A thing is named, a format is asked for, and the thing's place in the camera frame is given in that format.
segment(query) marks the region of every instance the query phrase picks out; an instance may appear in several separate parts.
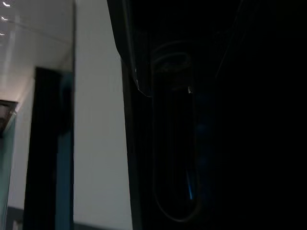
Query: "white wall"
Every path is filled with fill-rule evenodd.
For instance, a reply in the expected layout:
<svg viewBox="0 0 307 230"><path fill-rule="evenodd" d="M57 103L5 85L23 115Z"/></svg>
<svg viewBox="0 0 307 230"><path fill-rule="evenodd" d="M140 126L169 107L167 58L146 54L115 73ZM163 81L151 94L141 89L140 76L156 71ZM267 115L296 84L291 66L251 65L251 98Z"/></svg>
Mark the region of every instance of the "white wall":
<svg viewBox="0 0 307 230"><path fill-rule="evenodd" d="M8 206L19 209L24 209L33 95L34 80L31 79L16 108L17 117Z"/></svg>
<svg viewBox="0 0 307 230"><path fill-rule="evenodd" d="M77 1L74 221L131 230L120 56L106 0Z"/></svg>

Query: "ceiling light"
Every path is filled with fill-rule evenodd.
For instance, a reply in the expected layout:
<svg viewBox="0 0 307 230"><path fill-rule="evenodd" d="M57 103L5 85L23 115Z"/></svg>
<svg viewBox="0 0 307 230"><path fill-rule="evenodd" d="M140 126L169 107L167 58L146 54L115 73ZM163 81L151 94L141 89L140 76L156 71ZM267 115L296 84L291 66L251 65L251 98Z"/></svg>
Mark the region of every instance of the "ceiling light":
<svg viewBox="0 0 307 230"><path fill-rule="evenodd" d="M2 3L3 3L3 5L4 5L5 7L11 7L10 4L7 4L7 3L5 3L4 1L3 1Z"/></svg>
<svg viewBox="0 0 307 230"><path fill-rule="evenodd" d="M1 16L1 20L4 21L4 22L6 22L8 19L5 18L5 17L3 17L3 16Z"/></svg>

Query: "glass panel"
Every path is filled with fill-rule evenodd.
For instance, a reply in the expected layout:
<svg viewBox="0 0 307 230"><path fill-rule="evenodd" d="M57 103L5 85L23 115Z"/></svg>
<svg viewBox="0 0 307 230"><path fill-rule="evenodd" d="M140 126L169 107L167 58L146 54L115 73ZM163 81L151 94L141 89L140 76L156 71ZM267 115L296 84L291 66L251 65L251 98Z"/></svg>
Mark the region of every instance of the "glass panel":
<svg viewBox="0 0 307 230"><path fill-rule="evenodd" d="M15 118L3 137L0 138L0 230L5 227L5 216L7 210L9 182L12 166Z"/></svg>

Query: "dark object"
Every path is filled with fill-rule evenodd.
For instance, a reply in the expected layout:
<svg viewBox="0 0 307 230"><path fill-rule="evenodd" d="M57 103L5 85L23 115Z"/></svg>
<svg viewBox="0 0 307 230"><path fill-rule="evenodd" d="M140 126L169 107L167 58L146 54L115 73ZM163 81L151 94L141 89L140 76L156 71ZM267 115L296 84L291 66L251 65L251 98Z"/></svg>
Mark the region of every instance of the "dark object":
<svg viewBox="0 0 307 230"><path fill-rule="evenodd" d="M251 85L269 75L271 3L110 0L108 6L124 66L134 228L246 228L255 144L245 99L253 101ZM231 105L226 115L223 104ZM222 120L230 124L223 151Z"/></svg>
<svg viewBox="0 0 307 230"><path fill-rule="evenodd" d="M0 100L0 137L2 137L12 114L15 112L16 106L17 102Z"/></svg>
<svg viewBox="0 0 307 230"><path fill-rule="evenodd" d="M67 148L71 145L67 137L73 135L71 77L69 73L49 69L35 71L24 230L54 230L63 224L73 228L73 152ZM56 218L56 212L62 222Z"/></svg>

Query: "ceiling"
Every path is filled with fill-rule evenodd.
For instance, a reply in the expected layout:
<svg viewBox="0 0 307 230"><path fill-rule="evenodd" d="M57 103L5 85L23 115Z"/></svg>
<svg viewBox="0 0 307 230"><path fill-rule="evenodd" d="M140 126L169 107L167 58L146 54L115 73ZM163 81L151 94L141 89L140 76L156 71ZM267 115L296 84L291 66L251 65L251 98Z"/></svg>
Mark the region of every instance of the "ceiling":
<svg viewBox="0 0 307 230"><path fill-rule="evenodd" d="M73 0L0 0L0 100L20 101L35 66L71 70Z"/></svg>

